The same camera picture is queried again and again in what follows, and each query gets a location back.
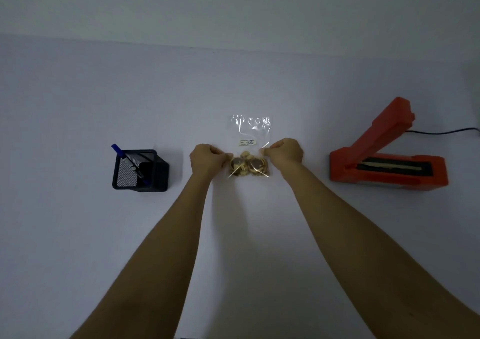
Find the clear plastic bag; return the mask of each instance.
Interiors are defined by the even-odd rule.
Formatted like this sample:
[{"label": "clear plastic bag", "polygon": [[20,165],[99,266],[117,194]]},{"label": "clear plastic bag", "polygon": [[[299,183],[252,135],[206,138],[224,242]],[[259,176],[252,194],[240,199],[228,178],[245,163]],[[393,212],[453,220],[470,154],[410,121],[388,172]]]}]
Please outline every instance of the clear plastic bag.
[{"label": "clear plastic bag", "polygon": [[232,115],[227,130],[227,150],[233,153],[228,177],[249,174],[268,177],[268,162],[259,151],[270,146],[270,118]]}]

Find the handwritten label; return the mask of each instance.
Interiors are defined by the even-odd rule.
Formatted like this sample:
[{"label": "handwritten label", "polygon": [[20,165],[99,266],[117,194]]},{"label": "handwritten label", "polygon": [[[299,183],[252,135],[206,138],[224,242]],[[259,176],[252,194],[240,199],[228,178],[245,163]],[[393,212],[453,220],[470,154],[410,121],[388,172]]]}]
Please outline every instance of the handwritten label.
[{"label": "handwritten label", "polygon": [[257,144],[257,141],[255,141],[255,139],[240,139],[239,146],[253,146],[255,144]]}]

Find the white table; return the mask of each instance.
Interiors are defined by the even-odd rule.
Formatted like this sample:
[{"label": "white table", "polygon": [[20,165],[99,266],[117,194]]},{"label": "white table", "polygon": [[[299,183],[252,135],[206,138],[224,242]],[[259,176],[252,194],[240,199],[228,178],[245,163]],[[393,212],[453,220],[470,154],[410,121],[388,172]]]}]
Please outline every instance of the white table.
[{"label": "white table", "polygon": [[[446,158],[430,192],[331,183],[327,155],[396,96],[417,130],[475,124],[457,64],[0,36],[0,336],[65,338],[87,317],[229,114],[270,116],[305,164],[480,312],[480,139],[405,135],[384,151]],[[115,154],[154,148],[164,193],[111,187]],[[219,176],[177,336],[372,338],[318,250],[290,188]]]}]

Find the marker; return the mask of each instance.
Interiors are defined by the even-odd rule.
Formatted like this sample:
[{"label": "marker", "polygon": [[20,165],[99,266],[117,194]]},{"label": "marker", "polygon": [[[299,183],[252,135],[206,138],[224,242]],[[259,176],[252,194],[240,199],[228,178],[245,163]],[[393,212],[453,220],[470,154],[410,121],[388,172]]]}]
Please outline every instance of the marker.
[{"label": "marker", "polygon": [[127,162],[128,167],[130,167],[130,169],[135,172],[138,178],[141,179],[146,186],[150,186],[152,184],[147,178],[145,178],[144,174],[140,172],[135,163],[127,156],[125,152],[123,152],[122,149],[120,149],[120,147],[113,143],[112,148],[115,150],[115,152],[117,152],[117,155],[119,155],[122,160],[125,160],[125,162]]}]

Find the black mesh pen holder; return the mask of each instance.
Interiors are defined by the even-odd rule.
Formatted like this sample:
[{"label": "black mesh pen holder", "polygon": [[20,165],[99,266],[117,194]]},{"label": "black mesh pen holder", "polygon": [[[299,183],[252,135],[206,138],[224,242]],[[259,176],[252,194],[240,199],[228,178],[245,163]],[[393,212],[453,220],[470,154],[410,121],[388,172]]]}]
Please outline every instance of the black mesh pen holder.
[{"label": "black mesh pen holder", "polygon": [[131,162],[117,154],[112,182],[114,189],[141,193],[167,190],[169,164],[162,160],[154,149],[124,149],[123,152]]}]

